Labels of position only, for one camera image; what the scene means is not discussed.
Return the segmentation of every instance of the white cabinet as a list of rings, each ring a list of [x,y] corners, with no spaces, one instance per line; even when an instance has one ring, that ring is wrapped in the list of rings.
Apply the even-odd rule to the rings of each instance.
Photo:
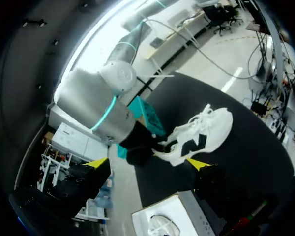
[[[68,159],[60,162],[54,160],[48,155],[50,149],[53,151],[58,151],[59,154],[67,156]],[[52,144],[47,144],[47,148],[41,157],[42,165],[40,169],[44,172],[44,175],[42,181],[37,182],[37,188],[41,192],[44,190],[47,175],[53,174],[52,184],[55,186],[59,180],[63,180],[66,174],[68,174],[68,168],[70,167],[71,162],[86,163],[85,160],[79,159],[79,157],[73,155],[72,153],[54,147]],[[95,205],[94,199],[88,199],[86,206],[81,208],[80,212],[75,216],[75,218],[94,222],[97,222],[98,220],[109,220],[105,214],[105,209],[97,207]]]
[[[106,158],[108,146],[61,123],[52,138],[52,145],[87,162]]]

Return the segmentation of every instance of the table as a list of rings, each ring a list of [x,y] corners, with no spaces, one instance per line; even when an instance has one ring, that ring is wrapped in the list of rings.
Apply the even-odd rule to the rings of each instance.
[[[227,107],[232,112],[232,130],[223,145],[213,153],[200,153],[193,159],[219,164],[229,179],[248,189],[275,194],[281,210],[295,186],[292,163],[285,149],[249,109],[216,88],[191,77],[174,73],[148,97],[169,134],[202,111],[207,103],[213,109]],[[192,189],[196,170],[185,161],[172,167],[159,158],[151,158],[143,167],[135,167],[143,207],[183,190]],[[213,230],[219,233],[223,223],[210,207],[201,204]]]
[[[188,23],[183,24],[178,30],[177,32],[182,34],[182,31],[185,30],[187,31],[187,34],[189,34],[189,37],[191,37],[191,41],[193,43],[195,43],[196,45],[198,45],[197,40],[194,38],[194,36],[192,35],[192,33],[189,31],[188,26],[190,26],[192,23],[196,22],[199,19],[202,19],[203,17],[205,17],[205,12],[201,11],[198,13],[197,16],[195,16],[194,18],[192,18],[191,21],[189,21]],[[176,37],[180,37],[179,35],[177,35],[176,32],[173,32],[171,34],[169,34],[167,36],[167,38],[164,40],[164,42],[162,43],[162,45],[160,45],[158,48],[151,48],[151,50],[144,56],[145,59],[149,60],[149,59],[153,59],[153,56],[162,50],[162,48],[164,48],[166,45],[168,45],[170,42],[173,41],[173,39],[175,39]]]

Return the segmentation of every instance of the wires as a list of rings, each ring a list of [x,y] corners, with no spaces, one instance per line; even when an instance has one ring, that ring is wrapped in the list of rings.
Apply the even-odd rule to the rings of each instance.
[[[148,86],[143,80],[141,80],[139,77],[137,77],[137,79],[138,79],[142,84],[144,84],[149,90],[151,90],[151,92],[153,92],[153,89],[151,89],[151,87]]]
[[[259,44],[256,46],[256,48],[252,51],[252,53],[250,54],[250,57],[249,57],[249,59],[248,59],[247,69],[248,69],[248,74],[249,74],[250,77],[252,77],[251,74],[250,74],[250,70],[249,70],[250,60],[251,60],[252,55],[254,54],[254,52],[259,48],[259,46],[260,46],[260,43],[259,43]]]
[[[154,19],[148,19],[147,21],[153,21],[153,22],[157,22],[167,28],[169,28],[170,30],[172,30],[173,32],[175,32],[176,34],[178,34],[181,38],[183,38],[184,40],[186,40],[186,42],[188,42],[189,40],[187,38],[185,38],[181,33],[179,33],[178,31],[176,31],[175,29],[173,29],[172,27],[164,24],[163,22],[160,22],[158,20],[154,20]],[[195,47],[206,59],[208,59],[212,64],[214,64],[217,68],[219,68],[220,70],[222,70],[224,73],[228,74],[229,76],[235,77],[237,79],[250,79],[251,76],[249,77],[236,77],[234,75],[232,75],[231,73],[227,72],[226,70],[224,70],[222,67],[220,67],[219,65],[217,65],[211,58],[209,58],[206,54],[204,54],[197,45],[192,43],[192,46]]]
[[[142,29],[143,29],[143,25],[144,25],[144,21],[141,21],[140,22],[140,31],[139,31],[139,36],[138,36],[138,43],[137,43],[137,47],[136,47],[136,51],[133,55],[133,59],[132,59],[132,62],[131,62],[131,65],[133,65],[133,62],[137,56],[137,53],[138,53],[138,49],[139,49],[139,46],[140,46],[140,43],[141,43],[141,37],[142,37]]]

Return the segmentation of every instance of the concrete floor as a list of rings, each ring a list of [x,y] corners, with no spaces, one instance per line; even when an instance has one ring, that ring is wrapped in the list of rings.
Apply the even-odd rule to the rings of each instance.
[[[244,20],[251,20],[249,14],[241,14]],[[251,91],[248,80],[231,79],[235,72],[237,72],[237,76],[239,77],[249,76],[247,62],[252,51],[258,45],[258,40],[254,32],[245,29],[248,21],[245,21],[241,26],[235,23],[232,26],[233,33],[225,31],[222,37],[214,35],[213,29],[209,29],[197,39],[201,50],[229,74],[218,69],[192,46],[189,46],[188,49],[183,51],[164,70],[164,74],[178,71],[194,77],[218,89],[222,89],[229,96],[250,107]],[[269,43],[268,45],[268,56],[271,58],[271,44]],[[295,61],[293,51],[290,47],[288,47],[288,51],[292,61]],[[251,74],[256,72],[260,58],[261,53],[259,50],[256,50],[255,54],[251,57],[251,63],[249,65]],[[151,88],[154,89],[161,80],[156,79],[151,84]],[[149,94],[150,91],[146,90],[141,97],[146,98]],[[269,118],[264,122],[270,124],[271,119]],[[295,169],[295,144],[292,140],[292,131],[289,131],[289,134],[291,142],[287,150]],[[115,171],[115,186],[112,192],[114,208],[108,211],[110,220],[107,221],[106,235],[134,236],[131,213],[142,208],[135,171],[132,166],[127,165],[125,160],[117,158],[116,146],[110,148],[109,158],[112,168]]]

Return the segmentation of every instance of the shoelace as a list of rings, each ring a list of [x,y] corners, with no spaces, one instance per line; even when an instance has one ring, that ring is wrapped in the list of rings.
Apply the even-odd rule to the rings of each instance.
[[[153,230],[150,230],[150,229],[149,229],[149,230],[148,230],[148,234],[149,234],[150,236],[163,236],[163,235],[160,234],[160,230],[163,229],[165,226],[168,226],[168,225],[171,224],[171,223],[172,223],[172,221],[167,222],[166,224],[161,225],[160,227],[155,228],[155,229],[153,229]]]
[[[210,113],[213,112],[211,105],[207,104],[202,112],[193,116],[187,123],[194,128],[194,132],[203,131],[211,127]]]

